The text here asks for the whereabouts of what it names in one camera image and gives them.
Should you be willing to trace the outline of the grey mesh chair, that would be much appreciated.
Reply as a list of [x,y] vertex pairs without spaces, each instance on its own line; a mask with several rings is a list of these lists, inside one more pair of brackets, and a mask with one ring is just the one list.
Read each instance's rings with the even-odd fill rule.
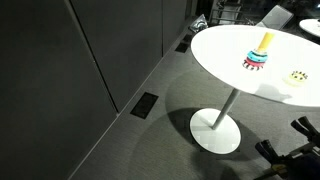
[[257,23],[258,27],[281,30],[293,17],[293,14],[280,5],[275,5],[264,17]]

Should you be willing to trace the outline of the black floor outlet plate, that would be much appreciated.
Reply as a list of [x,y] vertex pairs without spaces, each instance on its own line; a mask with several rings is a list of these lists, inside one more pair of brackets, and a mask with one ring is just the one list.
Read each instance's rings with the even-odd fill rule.
[[145,92],[131,110],[131,114],[145,119],[158,99],[157,95]]

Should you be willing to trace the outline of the white round pedestal table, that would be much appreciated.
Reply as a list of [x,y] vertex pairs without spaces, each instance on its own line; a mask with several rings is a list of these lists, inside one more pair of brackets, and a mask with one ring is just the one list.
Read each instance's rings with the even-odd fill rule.
[[[265,52],[258,52],[266,32],[274,37]],[[228,154],[239,147],[241,133],[228,112],[242,92],[288,105],[320,106],[320,45],[307,39],[258,26],[220,25],[197,33],[191,51],[202,68],[232,87],[222,109],[200,109],[191,118],[194,140],[209,152]]]

